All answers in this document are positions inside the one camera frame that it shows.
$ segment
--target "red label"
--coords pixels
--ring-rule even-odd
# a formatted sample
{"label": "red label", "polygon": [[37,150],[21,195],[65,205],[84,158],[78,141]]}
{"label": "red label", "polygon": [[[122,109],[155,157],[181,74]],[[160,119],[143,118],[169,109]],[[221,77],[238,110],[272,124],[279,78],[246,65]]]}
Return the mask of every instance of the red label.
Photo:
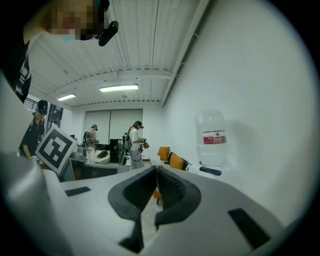
{"label": "red label", "polygon": [[226,136],[221,137],[203,137],[203,144],[223,144],[226,143]]}

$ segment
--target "black shirt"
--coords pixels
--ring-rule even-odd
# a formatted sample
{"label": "black shirt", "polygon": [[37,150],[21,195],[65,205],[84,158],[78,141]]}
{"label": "black shirt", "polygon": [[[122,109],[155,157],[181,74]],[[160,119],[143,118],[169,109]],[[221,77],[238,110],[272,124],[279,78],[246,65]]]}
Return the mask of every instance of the black shirt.
{"label": "black shirt", "polygon": [[38,147],[38,139],[39,136],[45,134],[45,120],[39,121],[38,124],[36,124],[35,119],[33,118],[30,126],[28,127],[28,130],[24,134],[24,137],[22,139],[22,143],[20,145],[21,154],[23,156],[26,156],[23,147],[24,145],[27,145],[29,153],[31,156],[34,156],[36,154],[36,149]]}
{"label": "black shirt", "polygon": [[39,11],[48,1],[9,2],[3,10],[14,10],[14,29],[11,18],[2,13],[1,24],[3,30],[0,69],[6,77],[11,88],[16,92],[22,102],[29,93],[31,84],[31,68],[28,59],[29,43],[24,42],[24,27],[27,21]]}
{"label": "black shirt", "polygon": [[29,43],[24,42],[23,27],[18,29],[11,44],[5,43],[5,50],[1,56],[1,69],[11,88],[22,102],[25,101],[31,84],[31,69],[27,57]]}

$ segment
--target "plastic water jug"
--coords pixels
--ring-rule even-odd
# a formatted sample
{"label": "plastic water jug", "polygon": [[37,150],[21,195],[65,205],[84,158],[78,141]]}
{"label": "plastic water jug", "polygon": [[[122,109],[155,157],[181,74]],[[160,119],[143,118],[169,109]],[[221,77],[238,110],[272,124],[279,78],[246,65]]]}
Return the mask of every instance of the plastic water jug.
{"label": "plastic water jug", "polygon": [[195,119],[199,163],[206,167],[222,166],[227,156],[226,122],[216,109],[199,112]]}

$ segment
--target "floor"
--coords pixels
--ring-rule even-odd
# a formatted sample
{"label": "floor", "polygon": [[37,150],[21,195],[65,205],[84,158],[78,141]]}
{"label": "floor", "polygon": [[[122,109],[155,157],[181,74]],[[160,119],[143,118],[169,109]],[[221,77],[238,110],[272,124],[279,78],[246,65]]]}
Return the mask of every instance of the floor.
{"label": "floor", "polygon": [[159,205],[157,205],[157,199],[153,196],[141,213],[141,225],[142,225],[142,236],[143,243],[147,243],[156,234],[155,217],[156,214],[163,210],[162,199],[159,200]]}

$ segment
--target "corrugated metal ceiling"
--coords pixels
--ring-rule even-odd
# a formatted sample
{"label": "corrugated metal ceiling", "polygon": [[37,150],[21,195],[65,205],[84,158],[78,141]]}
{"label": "corrugated metal ceiling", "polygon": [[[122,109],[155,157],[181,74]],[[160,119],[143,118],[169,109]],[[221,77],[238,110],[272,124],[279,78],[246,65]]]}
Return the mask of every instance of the corrugated metal ceiling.
{"label": "corrugated metal ceiling", "polygon": [[[75,93],[72,107],[119,101],[161,101],[200,0],[111,0],[119,32],[97,40],[65,42],[44,33],[32,45],[31,91],[54,98]],[[100,87],[137,83],[138,90],[102,93]]]}

